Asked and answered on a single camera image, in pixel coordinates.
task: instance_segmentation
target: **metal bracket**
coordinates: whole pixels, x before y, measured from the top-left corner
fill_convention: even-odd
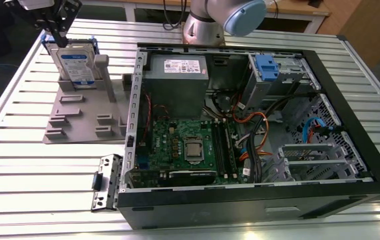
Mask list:
[[[120,183],[122,171],[122,157],[112,154],[101,157],[97,172],[93,174],[93,199],[92,212],[113,212],[116,211],[117,193],[116,186]]]

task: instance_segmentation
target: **red wire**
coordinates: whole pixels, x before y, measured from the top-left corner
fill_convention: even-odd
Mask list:
[[[306,138],[306,143],[308,144],[312,142],[312,137],[314,135],[313,128],[318,128],[318,127],[320,127],[320,125],[317,124],[317,125],[314,125],[314,127],[309,128],[309,133],[308,133],[308,138]]]

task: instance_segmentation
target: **hard drive label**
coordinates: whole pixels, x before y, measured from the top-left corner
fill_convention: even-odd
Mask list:
[[[92,69],[86,66],[88,56],[84,54],[61,55],[64,68],[69,79],[76,85],[90,85],[94,83]]]

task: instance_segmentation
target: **metal table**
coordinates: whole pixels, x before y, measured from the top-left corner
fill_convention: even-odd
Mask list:
[[[69,38],[98,40],[113,80],[133,72],[136,42],[180,43],[180,30],[160,24],[77,19]],[[380,84],[345,41],[330,35],[256,31],[225,36],[229,46],[314,50],[380,151]],[[106,234],[126,239],[380,239],[380,201],[322,219],[132,231],[120,213],[90,213],[98,157],[121,144],[41,143],[58,73],[36,41],[0,98],[0,238],[16,235]]]

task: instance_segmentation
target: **side panel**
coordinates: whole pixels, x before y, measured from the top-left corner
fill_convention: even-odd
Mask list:
[[[133,229],[257,223],[326,217],[374,196],[326,196],[246,200],[197,204],[122,207],[120,212]]]

